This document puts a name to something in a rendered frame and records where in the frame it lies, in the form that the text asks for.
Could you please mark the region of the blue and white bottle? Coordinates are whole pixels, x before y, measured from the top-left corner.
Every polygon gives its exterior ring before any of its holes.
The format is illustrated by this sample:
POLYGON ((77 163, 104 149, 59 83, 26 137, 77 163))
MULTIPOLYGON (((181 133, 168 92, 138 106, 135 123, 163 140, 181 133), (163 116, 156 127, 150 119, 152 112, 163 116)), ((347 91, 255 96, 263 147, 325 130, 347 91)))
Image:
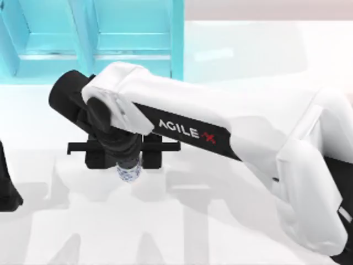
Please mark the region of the blue and white bottle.
POLYGON ((141 160, 138 159, 135 162, 132 168, 123 168, 121 165, 116 164, 118 175, 124 182, 134 182, 140 176, 142 171, 141 160))

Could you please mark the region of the light blue rack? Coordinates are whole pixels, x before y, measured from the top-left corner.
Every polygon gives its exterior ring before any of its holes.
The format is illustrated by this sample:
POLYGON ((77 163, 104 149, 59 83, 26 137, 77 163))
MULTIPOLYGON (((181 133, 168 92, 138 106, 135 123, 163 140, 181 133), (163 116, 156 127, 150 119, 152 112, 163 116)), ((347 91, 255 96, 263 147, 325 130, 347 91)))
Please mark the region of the light blue rack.
POLYGON ((0 0, 0 84, 114 61, 183 79, 185 0, 0 0))

